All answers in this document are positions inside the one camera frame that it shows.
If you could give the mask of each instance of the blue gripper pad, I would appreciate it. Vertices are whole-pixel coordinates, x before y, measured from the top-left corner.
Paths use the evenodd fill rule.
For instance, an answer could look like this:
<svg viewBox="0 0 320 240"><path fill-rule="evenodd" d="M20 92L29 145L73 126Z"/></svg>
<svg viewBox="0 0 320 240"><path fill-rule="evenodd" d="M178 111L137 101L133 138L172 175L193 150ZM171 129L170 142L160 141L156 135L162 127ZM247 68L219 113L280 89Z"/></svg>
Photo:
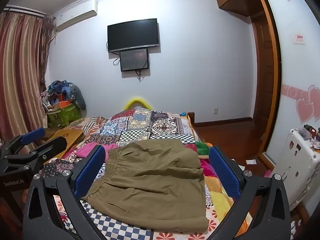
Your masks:
<svg viewBox="0 0 320 240"><path fill-rule="evenodd" d="M32 132L29 132L22 136L20 143L22 145L29 145L37 140L40 140L42 137L45 136L45 129L40 127Z"/></svg>
<svg viewBox="0 0 320 240"><path fill-rule="evenodd" d="M80 199L87 195L94 179L105 162L105 159L106 152L101 145L96 145L86 159L83 159L86 160L86 165L82 168L74 181L74 195L76 198Z"/></svg>
<svg viewBox="0 0 320 240"><path fill-rule="evenodd" d="M239 180L215 147L209 150L209 160L228 196L237 200L241 194Z"/></svg>

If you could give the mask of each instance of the green cloth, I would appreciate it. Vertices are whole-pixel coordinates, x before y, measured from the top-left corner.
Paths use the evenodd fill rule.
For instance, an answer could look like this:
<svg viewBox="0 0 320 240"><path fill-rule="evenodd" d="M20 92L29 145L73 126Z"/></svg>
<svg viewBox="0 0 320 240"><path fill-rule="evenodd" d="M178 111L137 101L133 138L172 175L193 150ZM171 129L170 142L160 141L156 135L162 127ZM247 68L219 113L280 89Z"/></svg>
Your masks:
<svg viewBox="0 0 320 240"><path fill-rule="evenodd" d="M210 147L203 142L196 141L198 155L209 155Z"/></svg>
<svg viewBox="0 0 320 240"><path fill-rule="evenodd" d="M205 232L203 169L179 139L137 141L108 151L106 173L85 199L123 223L168 232Z"/></svg>

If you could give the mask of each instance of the screen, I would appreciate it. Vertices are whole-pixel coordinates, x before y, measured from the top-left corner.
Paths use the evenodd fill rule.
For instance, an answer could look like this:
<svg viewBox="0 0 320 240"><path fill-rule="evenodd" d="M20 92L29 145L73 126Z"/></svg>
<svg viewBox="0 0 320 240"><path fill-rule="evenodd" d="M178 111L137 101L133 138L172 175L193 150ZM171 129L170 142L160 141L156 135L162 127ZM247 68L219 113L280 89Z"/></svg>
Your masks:
<svg viewBox="0 0 320 240"><path fill-rule="evenodd" d="M133 49L120 52L121 71L148 69L147 49Z"/></svg>
<svg viewBox="0 0 320 240"><path fill-rule="evenodd" d="M159 46L157 19L108 26L108 51Z"/></svg>

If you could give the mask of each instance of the checkered fabric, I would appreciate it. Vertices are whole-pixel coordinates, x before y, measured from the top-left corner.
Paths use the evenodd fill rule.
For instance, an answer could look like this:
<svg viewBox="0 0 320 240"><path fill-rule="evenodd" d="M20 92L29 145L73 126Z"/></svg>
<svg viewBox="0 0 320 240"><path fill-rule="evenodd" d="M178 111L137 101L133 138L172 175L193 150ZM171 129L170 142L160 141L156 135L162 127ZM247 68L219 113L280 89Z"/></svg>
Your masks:
<svg viewBox="0 0 320 240"><path fill-rule="evenodd" d="M99 228L102 234L108 240L150 240L153 236L153 231L146 228L138 228L132 225L127 225L118 220L110 218L97 210L95 210L89 203L80 200L82 206L93 220L95 225ZM69 218L65 221L67 230L71 230L76 234Z"/></svg>
<svg viewBox="0 0 320 240"><path fill-rule="evenodd" d="M121 143L130 143L132 141L137 140L140 136L142 136L144 133L147 133L146 128L142 129L131 129L127 131L123 131L120 135L120 142Z"/></svg>
<svg viewBox="0 0 320 240"><path fill-rule="evenodd" d="M192 134L151 135L150 139L180 139L183 144L196 143Z"/></svg>

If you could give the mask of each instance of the baseboard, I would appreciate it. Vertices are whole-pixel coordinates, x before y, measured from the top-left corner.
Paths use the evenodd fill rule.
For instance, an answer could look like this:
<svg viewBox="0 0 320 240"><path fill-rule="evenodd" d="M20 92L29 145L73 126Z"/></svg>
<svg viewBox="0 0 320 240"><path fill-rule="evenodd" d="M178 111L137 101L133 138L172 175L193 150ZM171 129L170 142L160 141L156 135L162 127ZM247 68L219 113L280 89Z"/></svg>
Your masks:
<svg viewBox="0 0 320 240"><path fill-rule="evenodd" d="M258 155L258 159L268 169L273 170L275 168L274 163L265 155L264 152Z"/></svg>
<svg viewBox="0 0 320 240"><path fill-rule="evenodd" d="M296 209L298 210L298 212L300 213L300 217L302 219L302 222L304 224L308 223L310 217L309 214L305 208L305 206L302 204L302 202L300 202L297 206Z"/></svg>
<svg viewBox="0 0 320 240"><path fill-rule="evenodd" d="M236 119L211 121L211 122L196 122L195 127L213 126L213 125L221 125L221 124L234 123L234 122L244 122L244 121L251 121L251 120L252 120L251 117L244 117L244 118L236 118Z"/></svg>

